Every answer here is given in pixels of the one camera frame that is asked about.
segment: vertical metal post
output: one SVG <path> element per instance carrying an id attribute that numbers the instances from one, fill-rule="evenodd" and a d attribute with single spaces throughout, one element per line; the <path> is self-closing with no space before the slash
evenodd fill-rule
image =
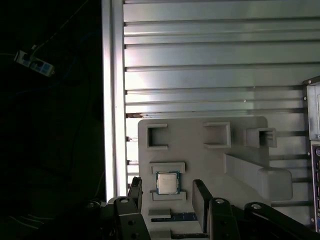
<path id="1" fill-rule="evenodd" d="M 106 201 L 116 196 L 111 0 L 102 0 L 103 125 Z"/>
<path id="2" fill-rule="evenodd" d="M 115 174 L 117 196 L 128 192 L 126 105 L 125 105 L 125 44 L 124 4 L 112 0 L 112 40 L 114 70 Z"/>

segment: horizontal metal bar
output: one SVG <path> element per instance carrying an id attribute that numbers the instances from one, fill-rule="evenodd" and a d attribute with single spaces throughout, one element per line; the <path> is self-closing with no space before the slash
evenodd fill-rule
<path id="1" fill-rule="evenodd" d="M 314 18 L 317 0 L 215 1 L 125 4 L 125 22 Z"/>
<path id="2" fill-rule="evenodd" d="M 307 153 L 307 137 L 288 136 L 278 137 L 277 147 L 269 148 L 269 154 L 272 155 L 302 155 Z"/>
<path id="3" fill-rule="evenodd" d="M 281 161 L 281 160 L 300 160 L 300 159 L 307 159 L 308 155 L 305 154 L 290 154 L 290 155 L 271 155 L 269 156 L 270 161 Z"/>
<path id="4" fill-rule="evenodd" d="M 259 42 L 259 41 L 310 41 L 319 40 L 319 31 L 309 32 L 255 32 L 225 33 L 196 36 L 132 36 L 125 37 L 124 44 L 168 44 L 168 43 L 228 43 L 228 42 Z"/>
<path id="5" fill-rule="evenodd" d="M 263 115 L 268 126 L 282 131 L 305 131 L 304 114 L 303 113 L 269 113 Z M 164 116 L 164 118 L 173 118 L 174 116 Z M 161 116 L 152 116 L 153 119 L 161 118 Z M 127 118 L 126 119 L 126 134 L 129 138 L 138 138 L 138 123 L 144 118 Z"/>
<path id="6" fill-rule="evenodd" d="M 258 100 L 286 100 L 303 99 L 301 90 L 273 90 L 273 91 L 227 91 L 221 89 L 202 91 L 185 91 L 150 93 L 150 94 L 127 94 L 125 96 L 126 104 L 147 104 L 147 103 L 181 103 L 181 102 L 228 102 L 228 101 L 258 101 Z"/>
<path id="7" fill-rule="evenodd" d="M 306 113 L 306 108 L 282 108 L 282 109 L 252 109 L 252 110 L 211 110 L 211 111 L 176 111 L 176 112 L 146 112 L 146 113 L 130 113 L 130 118 L 145 119 L 170 119 L 170 118 L 203 118 L 203 117 L 247 117 L 247 116 L 263 116 L 265 114 L 293 114 Z"/>
<path id="8" fill-rule="evenodd" d="M 154 69 L 127 71 L 125 73 L 125 89 L 301 86 L 303 80 L 317 75 L 320 75 L 320 64 Z"/>
<path id="9" fill-rule="evenodd" d="M 276 131 L 275 135 L 277 138 L 281 137 L 294 137 L 294 136 L 308 136 L 308 131 L 281 131 L 282 129 L 280 128 L 280 131 Z M 266 137 L 269 139 L 272 139 L 273 133 L 272 132 L 267 132 L 265 133 Z"/>
<path id="10" fill-rule="evenodd" d="M 155 103 L 127 105 L 126 113 L 156 113 L 156 112 L 193 112 L 193 111 L 227 111 L 253 109 L 296 109 L 302 108 L 301 100 L 282 101 L 230 101 L 230 102 L 185 102 L 185 103 Z"/>
<path id="11" fill-rule="evenodd" d="M 292 160 L 270 160 L 270 167 L 273 168 L 308 168 L 309 159 L 292 159 Z"/>
<path id="12" fill-rule="evenodd" d="M 126 67 L 316 63 L 320 42 L 173 44 L 125 49 L 124 55 Z"/>
<path id="13" fill-rule="evenodd" d="M 318 31 L 320 20 L 269 20 L 227 22 L 148 22 L 124 27 L 125 37 L 164 37 L 211 34 L 278 34 Z"/>

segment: dark background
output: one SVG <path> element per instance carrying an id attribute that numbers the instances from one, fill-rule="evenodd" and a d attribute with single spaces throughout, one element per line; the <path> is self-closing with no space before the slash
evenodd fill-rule
<path id="1" fill-rule="evenodd" d="M 2 3 L 0 53 L 30 52 L 83 2 Z M 37 51 L 55 66 L 50 78 L 0 55 L 0 239 L 33 231 L 8 216 L 39 226 L 20 216 L 54 217 L 96 193 L 104 172 L 101 22 L 101 1 L 89 0 Z M 102 180 L 102 199 L 104 189 Z"/>

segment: black metal bracket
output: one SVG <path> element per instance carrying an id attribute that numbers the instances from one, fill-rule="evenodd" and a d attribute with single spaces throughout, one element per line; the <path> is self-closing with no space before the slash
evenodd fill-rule
<path id="1" fill-rule="evenodd" d="M 142 180 L 140 177 L 134 177 L 128 192 L 128 197 L 132 198 L 135 202 L 135 205 L 138 209 L 138 212 L 141 213 L 142 207 Z"/>
<path id="2" fill-rule="evenodd" d="M 210 240 L 240 240 L 237 219 L 230 202 L 223 198 L 210 201 Z"/>
<path id="3" fill-rule="evenodd" d="M 261 202 L 250 202 L 244 207 L 244 217 L 256 222 L 264 231 L 278 239 L 319 240 L 320 236 L 292 218 Z"/>
<path id="4" fill-rule="evenodd" d="M 209 204 L 210 200 L 214 197 L 211 195 L 206 185 L 200 179 L 193 180 L 192 182 L 192 207 L 195 215 L 199 221 L 202 232 L 209 231 Z"/>
<path id="5" fill-rule="evenodd" d="M 119 240 L 150 240 L 144 218 L 131 197 L 119 197 L 114 203 L 114 215 Z"/>

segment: metal slats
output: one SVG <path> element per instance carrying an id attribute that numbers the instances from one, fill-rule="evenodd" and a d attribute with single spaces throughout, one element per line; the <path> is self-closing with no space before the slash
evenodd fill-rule
<path id="1" fill-rule="evenodd" d="M 125 4 L 124 22 L 314 18 L 317 0 Z"/>
<path id="2" fill-rule="evenodd" d="M 125 89 L 296 86 L 316 76 L 319 68 L 320 64 L 127 68 Z"/>
<path id="3" fill-rule="evenodd" d="M 129 177 L 139 170 L 141 118 L 263 116 L 278 131 L 270 165 L 294 181 L 293 199 L 272 204 L 310 224 L 301 86 L 320 74 L 318 9 L 318 0 L 125 1 L 116 54 L 124 56 Z"/>
<path id="4" fill-rule="evenodd" d="M 319 61 L 318 42 L 172 44 L 124 50 L 126 67 L 286 64 Z"/>

